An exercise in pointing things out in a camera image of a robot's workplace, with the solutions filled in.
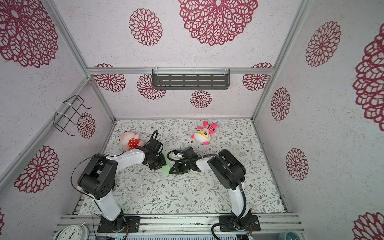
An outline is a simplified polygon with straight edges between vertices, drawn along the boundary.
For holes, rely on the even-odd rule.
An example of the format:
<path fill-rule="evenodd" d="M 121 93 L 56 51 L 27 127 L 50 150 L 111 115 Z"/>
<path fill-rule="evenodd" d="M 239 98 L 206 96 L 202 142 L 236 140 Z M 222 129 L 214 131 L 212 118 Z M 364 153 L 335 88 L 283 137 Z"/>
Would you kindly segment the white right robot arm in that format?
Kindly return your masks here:
<path fill-rule="evenodd" d="M 223 149 L 218 154 L 198 156 L 193 148 L 188 147 L 168 152 L 167 159 L 175 163 L 169 171 L 171 175 L 182 175 L 190 171 L 212 171 L 229 192 L 233 218 L 242 219 L 248 214 L 249 207 L 244 192 L 247 171 L 230 151 Z"/>

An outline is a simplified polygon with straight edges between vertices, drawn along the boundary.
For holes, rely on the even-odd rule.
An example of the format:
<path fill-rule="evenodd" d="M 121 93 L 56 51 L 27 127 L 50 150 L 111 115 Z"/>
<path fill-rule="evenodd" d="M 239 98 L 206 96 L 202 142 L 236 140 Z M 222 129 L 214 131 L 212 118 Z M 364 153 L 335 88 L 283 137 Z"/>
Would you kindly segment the light green paper sheet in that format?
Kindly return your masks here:
<path fill-rule="evenodd" d="M 167 157 L 168 153 L 169 153 L 169 151 L 163 151 L 163 155 L 165 157 L 166 164 L 164 166 L 162 166 L 162 168 L 160 170 L 161 170 L 161 172 L 163 172 L 167 176 L 171 176 L 172 174 L 170 174 L 170 170 L 174 166 L 175 162 L 169 160 L 169 158 Z"/>

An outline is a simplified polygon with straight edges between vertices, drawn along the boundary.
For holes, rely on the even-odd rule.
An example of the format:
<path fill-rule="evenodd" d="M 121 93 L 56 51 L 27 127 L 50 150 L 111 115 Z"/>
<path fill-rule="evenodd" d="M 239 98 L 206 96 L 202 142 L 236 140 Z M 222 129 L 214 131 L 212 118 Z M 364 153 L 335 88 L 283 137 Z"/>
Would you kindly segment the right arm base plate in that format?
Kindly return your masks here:
<path fill-rule="evenodd" d="M 246 215 L 245 218 L 220 225 L 221 232 L 259 232 L 261 230 L 260 221 L 256 215 Z"/>

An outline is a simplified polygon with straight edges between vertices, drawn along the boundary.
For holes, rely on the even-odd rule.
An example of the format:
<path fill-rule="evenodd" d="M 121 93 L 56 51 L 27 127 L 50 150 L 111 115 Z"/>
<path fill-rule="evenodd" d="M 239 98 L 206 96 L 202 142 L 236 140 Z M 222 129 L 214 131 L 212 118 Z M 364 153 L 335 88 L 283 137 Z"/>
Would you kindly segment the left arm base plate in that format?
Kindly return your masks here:
<path fill-rule="evenodd" d="M 109 221 L 102 217 L 97 233 L 137 233 L 140 221 L 141 217 L 119 216 L 114 221 Z"/>

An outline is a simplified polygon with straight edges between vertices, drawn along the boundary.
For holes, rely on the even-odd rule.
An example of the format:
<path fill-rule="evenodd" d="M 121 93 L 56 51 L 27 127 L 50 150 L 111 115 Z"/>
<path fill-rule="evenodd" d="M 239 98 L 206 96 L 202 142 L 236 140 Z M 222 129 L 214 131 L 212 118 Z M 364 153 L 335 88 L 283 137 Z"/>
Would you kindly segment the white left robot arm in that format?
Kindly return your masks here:
<path fill-rule="evenodd" d="M 144 149 L 133 149 L 112 157 L 96 154 L 80 175 L 78 186 L 96 202 L 105 220 L 113 222 L 122 212 L 112 194 L 116 173 L 139 164 L 155 171 L 166 165 L 166 159 L 162 153 Z"/>

